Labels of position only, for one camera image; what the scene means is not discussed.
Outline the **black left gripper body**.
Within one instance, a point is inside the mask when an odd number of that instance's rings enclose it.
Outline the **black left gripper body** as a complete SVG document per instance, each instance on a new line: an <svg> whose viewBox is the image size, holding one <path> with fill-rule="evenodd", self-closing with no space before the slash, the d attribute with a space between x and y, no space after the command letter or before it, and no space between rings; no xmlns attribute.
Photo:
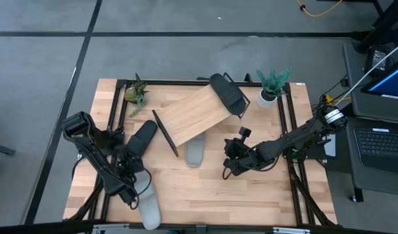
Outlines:
<svg viewBox="0 0 398 234"><path fill-rule="evenodd" d="M139 155L127 148L119 150L119 171L121 173L138 173L144 170L142 159Z"/></svg>

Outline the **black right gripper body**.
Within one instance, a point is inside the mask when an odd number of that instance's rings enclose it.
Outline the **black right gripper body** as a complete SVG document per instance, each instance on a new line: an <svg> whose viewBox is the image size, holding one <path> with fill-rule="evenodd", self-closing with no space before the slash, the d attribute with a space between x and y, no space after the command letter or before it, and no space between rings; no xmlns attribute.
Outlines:
<svg viewBox="0 0 398 234"><path fill-rule="evenodd" d="M223 162L223 173L227 169L230 172L227 176L239 176L240 174L248 171L261 171L261 161L255 151L255 147L249 147L245 145L245 139L250 136L251 130L245 127L241 127L239 130L240 138L233 138L231 140L225 139L225 155L227 158Z"/></svg>

